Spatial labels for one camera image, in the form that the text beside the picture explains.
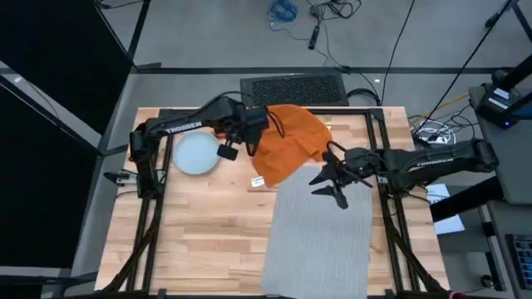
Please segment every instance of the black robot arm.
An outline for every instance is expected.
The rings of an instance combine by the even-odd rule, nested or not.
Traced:
[[[131,160],[138,171],[140,198],[152,199],[161,194],[155,170],[155,154],[161,138],[205,126],[225,135],[225,145],[218,148],[220,157],[235,160],[238,151],[231,145],[243,142],[248,154],[253,156],[259,147],[262,130],[268,128],[268,110],[266,107],[247,109],[243,103],[221,95],[189,115],[150,118],[140,124],[130,133]]]
[[[344,149],[333,141],[328,145],[329,149],[330,145],[336,145],[344,152],[344,160],[340,160],[331,150],[324,153],[323,159],[327,163],[310,184],[330,179],[332,186],[315,190],[313,194],[332,195],[340,208],[347,208],[342,188],[352,182],[372,187],[364,179],[374,174],[380,180],[386,180],[390,194],[401,194],[416,185],[426,185],[460,171],[488,173],[499,164],[491,144],[484,140],[462,141],[455,145],[415,151]]]

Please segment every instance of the wooden table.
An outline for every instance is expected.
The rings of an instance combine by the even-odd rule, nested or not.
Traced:
[[[383,110],[391,147],[413,150],[404,108],[386,107]],[[157,108],[140,108],[134,127],[158,114]],[[367,127],[362,116],[317,117],[330,127],[333,139],[344,147],[369,148]],[[378,128],[376,135],[379,143]],[[181,136],[175,135],[174,144]],[[162,157],[165,140],[160,144],[159,157]],[[156,293],[159,288],[166,288],[169,294],[260,293],[277,188],[253,188],[250,180],[258,175],[245,148],[237,148],[239,156],[235,161],[222,159],[207,175],[183,174],[173,162],[170,163],[150,293]],[[124,168],[136,171],[129,160],[126,160]],[[134,186],[123,187],[119,192],[134,189]],[[422,189],[414,189],[412,193],[425,196]],[[373,192],[372,206],[367,294],[381,295],[384,289],[393,289],[393,278],[377,188]],[[403,199],[403,206],[413,252],[427,271],[448,288],[428,203],[407,198]],[[139,211],[140,199],[136,194],[125,194],[116,200],[96,289],[107,285],[131,254]],[[399,257],[403,283],[409,289],[406,263],[400,253]],[[135,289],[140,289],[144,264],[145,257],[139,262]]]

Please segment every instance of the orange towel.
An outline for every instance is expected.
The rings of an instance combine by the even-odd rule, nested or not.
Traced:
[[[284,138],[279,135],[272,119],[263,131],[259,148],[253,159],[253,167],[264,178],[266,186],[282,182],[299,166],[312,158],[323,160],[331,140],[328,128],[306,109],[296,105],[271,105],[268,110],[280,120]]]

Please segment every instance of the light blue bowl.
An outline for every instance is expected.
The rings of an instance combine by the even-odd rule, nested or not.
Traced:
[[[210,133],[185,134],[174,148],[175,166],[186,174],[204,174],[218,163],[218,147],[218,140]]]

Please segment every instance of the gray cloth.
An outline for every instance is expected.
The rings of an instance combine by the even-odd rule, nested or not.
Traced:
[[[293,298],[366,298],[372,190],[350,184],[349,208],[312,195],[319,169],[302,166],[279,187],[261,292]]]

